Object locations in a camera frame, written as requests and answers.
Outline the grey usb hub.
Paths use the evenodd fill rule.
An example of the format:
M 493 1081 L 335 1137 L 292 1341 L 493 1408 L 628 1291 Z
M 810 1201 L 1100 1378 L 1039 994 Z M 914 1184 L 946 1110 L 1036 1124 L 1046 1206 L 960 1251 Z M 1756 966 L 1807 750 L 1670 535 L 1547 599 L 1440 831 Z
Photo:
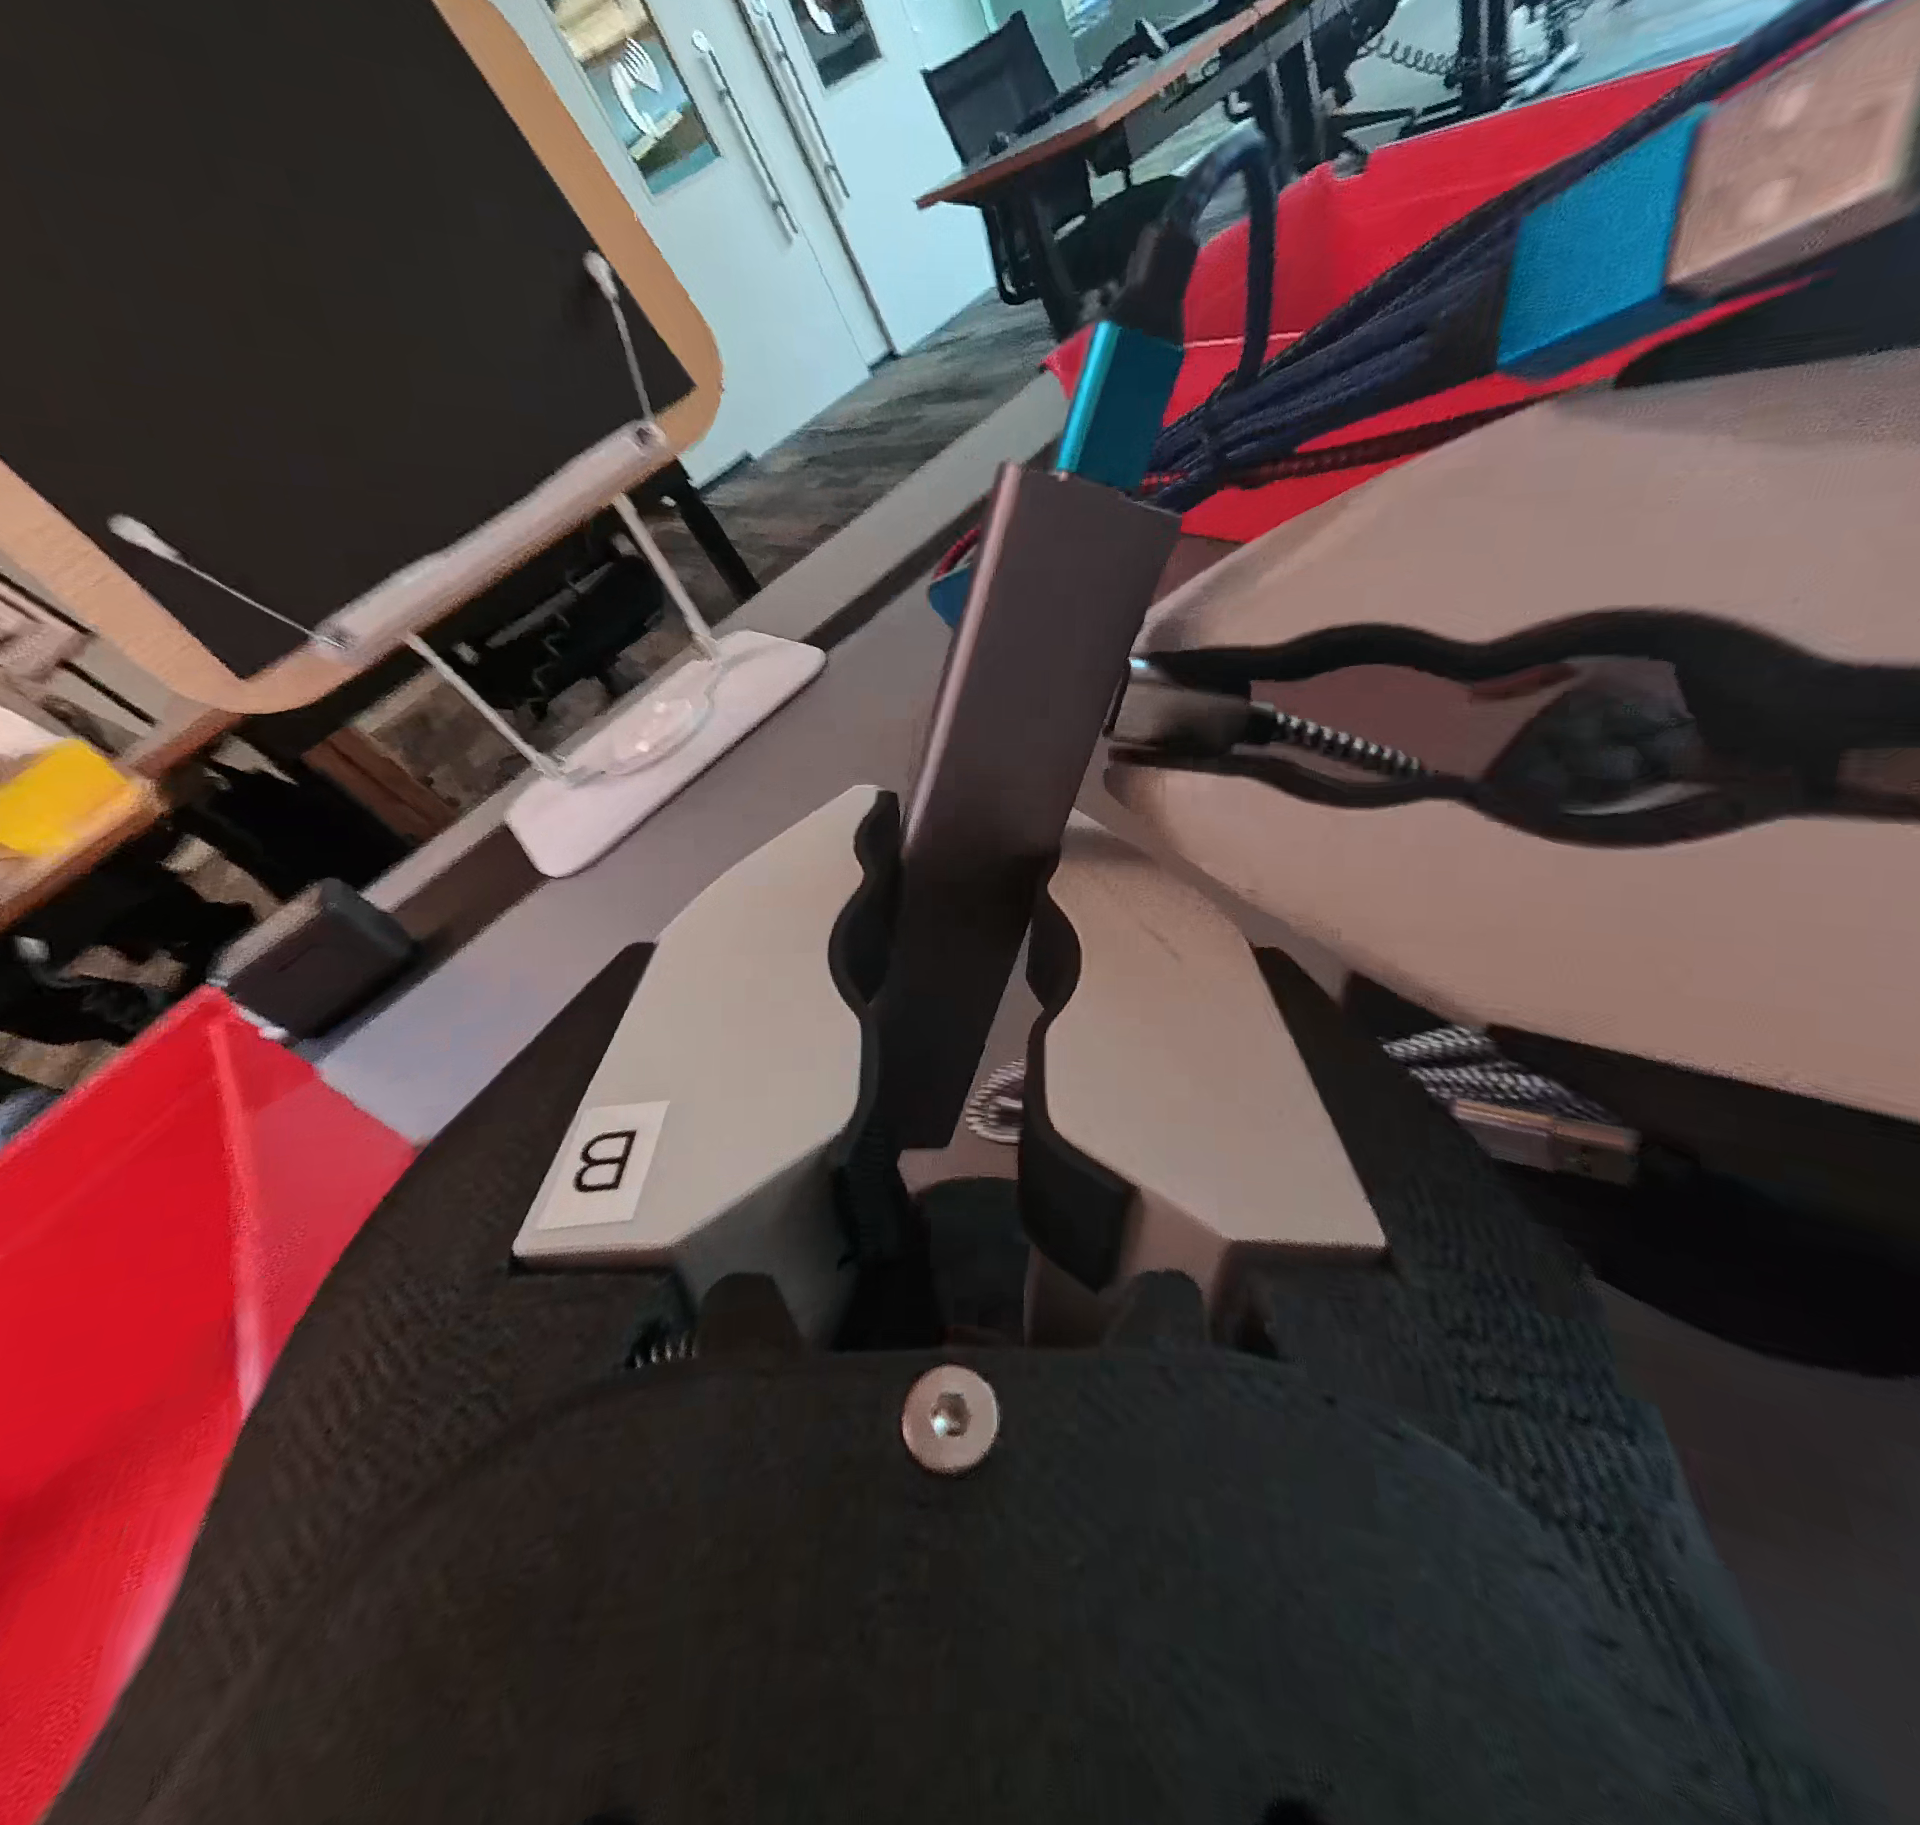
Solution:
M 950 1140 L 1179 515 L 1003 466 L 902 819 L 878 1102 L 904 1148 Z

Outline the red plastic bin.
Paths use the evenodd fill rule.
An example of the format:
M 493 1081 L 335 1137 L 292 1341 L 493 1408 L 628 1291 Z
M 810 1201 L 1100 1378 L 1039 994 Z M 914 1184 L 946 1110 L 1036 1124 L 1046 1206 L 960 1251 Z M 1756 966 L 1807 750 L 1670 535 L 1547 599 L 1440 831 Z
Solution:
M 1441 226 L 1514 181 L 1595 143 L 1717 52 L 1665 62 L 1592 87 L 1548 95 L 1378 149 L 1345 173 L 1319 167 L 1276 201 L 1276 295 L 1269 355 Z M 1492 376 L 1397 411 L 1350 422 L 1318 447 L 1361 445 L 1354 466 L 1220 490 L 1184 515 L 1184 532 L 1250 542 L 1388 469 L 1387 436 L 1554 392 L 1620 382 L 1624 389 L 1740 371 L 1912 348 L 1917 339 L 1917 221 L 1842 248 L 1834 262 L 1765 297 L 1721 302 L 1683 323 L 1603 353 L 1555 378 Z
M 227 1455 L 415 1148 L 198 989 L 2 1157 L 2 1819 L 154 1640 Z

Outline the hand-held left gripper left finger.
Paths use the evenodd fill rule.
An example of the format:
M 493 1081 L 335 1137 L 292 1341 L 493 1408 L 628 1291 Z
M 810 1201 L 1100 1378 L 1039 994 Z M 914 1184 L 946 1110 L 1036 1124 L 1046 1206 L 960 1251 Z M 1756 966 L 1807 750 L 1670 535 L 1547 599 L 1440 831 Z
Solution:
M 855 1296 L 836 1177 L 875 1096 L 900 799 L 856 783 L 665 925 L 514 1238 L 525 1268 L 764 1276 L 808 1342 Z

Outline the white book stand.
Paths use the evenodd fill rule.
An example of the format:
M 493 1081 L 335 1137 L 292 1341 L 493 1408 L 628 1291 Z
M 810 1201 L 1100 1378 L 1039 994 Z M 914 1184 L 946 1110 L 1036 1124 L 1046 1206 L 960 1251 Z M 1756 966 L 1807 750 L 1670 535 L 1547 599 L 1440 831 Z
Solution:
M 532 767 L 536 780 L 512 800 L 507 828 L 542 877 L 568 877 L 597 864 L 825 670 L 825 653 L 815 646 L 774 633 L 718 633 L 639 515 L 632 488 L 668 460 L 668 441 L 639 366 L 612 265 L 597 248 L 589 248 L 582 264 L 611 312 L 639 417 L 462 539 L 400 568 L 320 624 L 304 625 L 194 566 L 136 515 L 107 521 L 120 543 L 183 568 L 209 589 L 299 633 L 333 664 L 361 668 L 394 648 L 415 653 Z M 615 708 L 574 753 L 548 755 L 525 741 L 421 632 L 446 608 L 493 586 L 521 557 L 600 510 L 615 512 L 620 537 L 658 575 L 687 629 L 690 659 Z

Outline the grey charger cube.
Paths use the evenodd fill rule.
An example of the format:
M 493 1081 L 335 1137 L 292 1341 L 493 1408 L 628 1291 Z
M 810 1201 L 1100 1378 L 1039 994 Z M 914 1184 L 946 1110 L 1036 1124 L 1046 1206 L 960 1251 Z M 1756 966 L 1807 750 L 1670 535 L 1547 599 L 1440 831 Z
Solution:
M 283 1040 L 312 1040 L 355 1018 L 417 954 L 391 912 L 320 877 L 222 951 L 207 980 Z

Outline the yellow plastic bin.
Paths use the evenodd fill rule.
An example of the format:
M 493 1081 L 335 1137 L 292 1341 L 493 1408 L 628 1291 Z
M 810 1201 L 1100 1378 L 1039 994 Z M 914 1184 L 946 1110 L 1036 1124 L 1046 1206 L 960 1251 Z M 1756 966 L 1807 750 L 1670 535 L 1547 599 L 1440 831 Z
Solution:
M 154 794 L 83 738 L 2 755 L 2 852 L 42 861 L 151 810 Z

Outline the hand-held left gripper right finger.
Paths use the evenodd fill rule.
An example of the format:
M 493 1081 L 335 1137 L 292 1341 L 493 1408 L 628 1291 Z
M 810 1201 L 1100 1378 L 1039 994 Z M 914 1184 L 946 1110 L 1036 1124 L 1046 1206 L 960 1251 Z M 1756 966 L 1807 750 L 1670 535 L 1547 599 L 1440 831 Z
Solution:
M 1255 954 L 1209 896 L 1110 831 L 1068 831 L 1025 980 L 1029 1342 L 1093 1342 L 1147 1275 L 1182 1276 L 1224 1337 L 1262 1271 L 1387 1258 Z

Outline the wooden desk black legs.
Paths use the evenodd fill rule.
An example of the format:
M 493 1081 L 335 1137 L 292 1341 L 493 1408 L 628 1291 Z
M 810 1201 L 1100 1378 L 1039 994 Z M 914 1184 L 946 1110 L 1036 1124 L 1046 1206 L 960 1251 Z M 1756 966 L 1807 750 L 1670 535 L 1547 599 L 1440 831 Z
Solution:
M 1043 123 L 1029 121 L 1014 146 L 961 165 L 920 193 L 914 206 L 973 208 L 973 200 L 1004 194 L 1039 276 L 1042 295 L 1032 302 L 1043 306 L 1051 333 L 1067 341 L 1087 306 L 1115 285 L 1147 226 L 1133 181 L 1142 155 L 1186 132 L 1205 109 L 1245 92 L 1276 171 L 1309 167 L 1306 152 L 1319 119 L 1313 107 L 1302 107 L 1300 117 L 1292 115 L 1283 73 L 1294 59 L 1304 86 L 1318 82 L 1310 49 L 1336 15 L 1335 0 L 1248 0 L 1165 52 L 1128 59 L 1110 82 L 1060 89 Z M 1076 225 L 1047 231 L 1039 225 L 1032 183 L 1042 167 L 1059 159 L 1084 162 L 1093 208 Z

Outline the black office chair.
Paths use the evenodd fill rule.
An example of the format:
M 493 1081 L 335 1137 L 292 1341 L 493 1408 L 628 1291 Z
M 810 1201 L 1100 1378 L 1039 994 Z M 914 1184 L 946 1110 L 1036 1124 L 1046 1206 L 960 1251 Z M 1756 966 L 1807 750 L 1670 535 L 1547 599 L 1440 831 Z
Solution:
M 1014 146 L 1029 121 L 1043 123 L 1060 92 L 1047 69 L 1023 10 L 965 52 L 920 73 L 930 100 L 961 165 L 975 165 Z M 1087 167 L 1059 159 L 1042 167 L 1032 183 L 1039 225 L 1059 231 L 1082 221 L 1093 208 Z M 1042 295 L 1032 254 L 1022 245 L 1020 218 L 1010 201 L 973 200 L 987 234 L 999 297 L 1006 304 Z

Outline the white double door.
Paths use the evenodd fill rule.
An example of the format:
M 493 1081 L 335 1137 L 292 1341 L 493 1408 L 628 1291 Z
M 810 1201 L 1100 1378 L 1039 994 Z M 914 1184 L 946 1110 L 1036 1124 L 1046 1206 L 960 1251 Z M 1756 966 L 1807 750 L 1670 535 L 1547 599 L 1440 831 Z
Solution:
M 581 59 L 562 0 L 489 0 L 525 43 L 701 312 L 720 396 L 684 451 L 721 482 L 863 385 L 892 351 L 735 0 L 639 0 Z

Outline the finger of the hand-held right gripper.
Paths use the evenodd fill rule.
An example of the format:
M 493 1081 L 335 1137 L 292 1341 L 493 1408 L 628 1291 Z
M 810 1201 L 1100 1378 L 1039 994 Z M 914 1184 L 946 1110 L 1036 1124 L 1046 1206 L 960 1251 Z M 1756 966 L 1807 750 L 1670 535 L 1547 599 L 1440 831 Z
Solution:
M 1154 607 L 1186 684 L 1665 662 L 1738 724 L 1913 724 L 1917 357 L 1574 392 L 1294 518 Z
M 1448 800 L 1344 810 L 1120 760 L 1107 793 L 1243 903 L 1457 1022 L 1916 1115 L 1913 824 L 1603 851 Z

